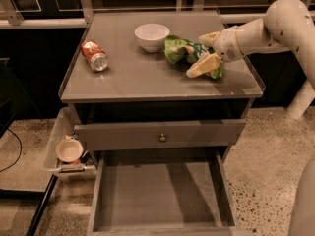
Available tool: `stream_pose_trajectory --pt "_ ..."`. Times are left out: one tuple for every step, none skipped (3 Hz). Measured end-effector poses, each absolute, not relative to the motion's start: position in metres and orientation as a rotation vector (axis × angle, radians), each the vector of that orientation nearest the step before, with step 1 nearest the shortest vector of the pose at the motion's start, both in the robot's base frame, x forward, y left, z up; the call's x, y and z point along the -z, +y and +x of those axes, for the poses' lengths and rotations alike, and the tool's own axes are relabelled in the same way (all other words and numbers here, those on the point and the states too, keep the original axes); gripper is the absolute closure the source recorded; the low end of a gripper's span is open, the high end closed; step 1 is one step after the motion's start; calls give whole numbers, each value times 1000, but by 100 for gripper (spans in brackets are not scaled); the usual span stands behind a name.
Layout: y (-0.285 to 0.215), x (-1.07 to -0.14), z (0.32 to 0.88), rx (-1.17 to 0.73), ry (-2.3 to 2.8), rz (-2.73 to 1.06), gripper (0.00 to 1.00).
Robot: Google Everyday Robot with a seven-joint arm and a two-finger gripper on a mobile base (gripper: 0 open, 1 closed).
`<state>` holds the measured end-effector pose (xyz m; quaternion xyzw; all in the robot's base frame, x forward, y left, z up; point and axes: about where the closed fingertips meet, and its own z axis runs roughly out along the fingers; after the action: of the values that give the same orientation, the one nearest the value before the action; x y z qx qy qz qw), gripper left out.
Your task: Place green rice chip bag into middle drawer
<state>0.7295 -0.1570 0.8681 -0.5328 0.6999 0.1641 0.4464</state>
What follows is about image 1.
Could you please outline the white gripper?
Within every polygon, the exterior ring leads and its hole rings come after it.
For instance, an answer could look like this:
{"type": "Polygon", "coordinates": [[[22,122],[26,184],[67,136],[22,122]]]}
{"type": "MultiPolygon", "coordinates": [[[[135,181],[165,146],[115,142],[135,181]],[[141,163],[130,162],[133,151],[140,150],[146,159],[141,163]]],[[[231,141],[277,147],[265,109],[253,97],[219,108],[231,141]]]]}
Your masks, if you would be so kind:
{"type": "Polygon", "coordinates": [[[238,26],[201,35],[199,42],[205,46],[213,47],[216,53],[203,53],[200,59],[187,71],[188,78],[196,78],[218,68],[223,62],[233,62],[243,58],[237,44],[238,26]]]}

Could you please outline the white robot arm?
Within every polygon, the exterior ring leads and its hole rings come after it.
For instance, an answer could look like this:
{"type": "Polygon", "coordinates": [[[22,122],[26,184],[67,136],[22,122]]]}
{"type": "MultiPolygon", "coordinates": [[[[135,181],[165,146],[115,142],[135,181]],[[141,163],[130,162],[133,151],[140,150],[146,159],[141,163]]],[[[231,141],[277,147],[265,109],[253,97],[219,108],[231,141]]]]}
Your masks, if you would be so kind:
{"type": "MultiPolygon", "coordinates": [[[[291,51],[306,81],[289,105],[290,117],[302,117],[315,99],[315,25],[300,0],[276,0],[264,17],[242,26],[212,32],[199,41],[214,49],[203,54],[186,72],[190,78],[210,73],[222,62],[233,62],[253,53],[291,51]]],[[[297,187],[288,236],[315,236],[315,158],[305,166],[297,187]]]]}

